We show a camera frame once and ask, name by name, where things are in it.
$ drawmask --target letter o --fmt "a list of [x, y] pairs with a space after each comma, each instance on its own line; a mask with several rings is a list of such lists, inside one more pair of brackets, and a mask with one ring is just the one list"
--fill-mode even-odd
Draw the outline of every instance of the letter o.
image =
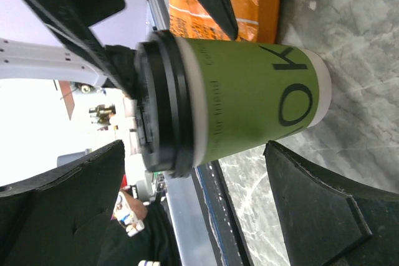
[[[295, 92], [297, 90], [300, 92], [304, 92], [308, 96], [309, 106], [307, 107], [306, 112], [302, 116], [300, 116], [296, 120], [287, 121], [282, 116], [282, 109], [284, 108], [284, 102], [290, 93]], [[301, 83], [291, 84], [283, 91], [281, 98], [280, 98], [280, 105], [279, 105], [279, 123], [280, 123], [280, 125], [284, 126], [284, 127], [290, 127], [290, 126], [298, 124], [309, 114], [310, 110], [312, 109], [312, 106], [313, 106], [313, 96], [312, 96], [312, 92], [309, 90], [309, 88], [306, 85], [303, 85]]]

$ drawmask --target green label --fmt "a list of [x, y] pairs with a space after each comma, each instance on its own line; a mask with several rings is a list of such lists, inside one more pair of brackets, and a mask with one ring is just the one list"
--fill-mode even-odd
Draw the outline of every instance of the green label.
[[319, 102], [312, 63], [286, 45], [187, 39], [208, 102], [204, 163], [297, 133]]

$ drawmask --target hand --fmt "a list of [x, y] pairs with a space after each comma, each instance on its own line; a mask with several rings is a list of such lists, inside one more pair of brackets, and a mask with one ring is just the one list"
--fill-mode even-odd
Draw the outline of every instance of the hand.
[[147, 208], [144, 206], [142, 202], [140, 202], [138, 199], [135, 199], [131, 195], [129, 195], [126, 191], [123, 189], [120, 190], [123, 195], [126, 198], [126, 201], [128, 202], [130, 209], [136, 214], [137, 218], [142, 221], [146, 216], [147, 216]]

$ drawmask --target black strip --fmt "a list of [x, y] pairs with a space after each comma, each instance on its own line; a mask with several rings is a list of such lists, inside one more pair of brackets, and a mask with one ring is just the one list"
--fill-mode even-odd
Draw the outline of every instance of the black strip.
[[253, 265], [219, 163], [198, 166], [191, 175], [218, 263]]

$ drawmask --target gray table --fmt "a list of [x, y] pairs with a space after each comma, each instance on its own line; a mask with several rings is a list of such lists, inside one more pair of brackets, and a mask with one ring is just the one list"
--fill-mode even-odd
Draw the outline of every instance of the gray table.
[[[333, 81], [322, 123], [281, 143], [351, 179], [399, 192], [399, 0], [281, 5], [279, 42], [320, 54]], [[289, 265], [263, 150], [220, 163], [254, 264]]]

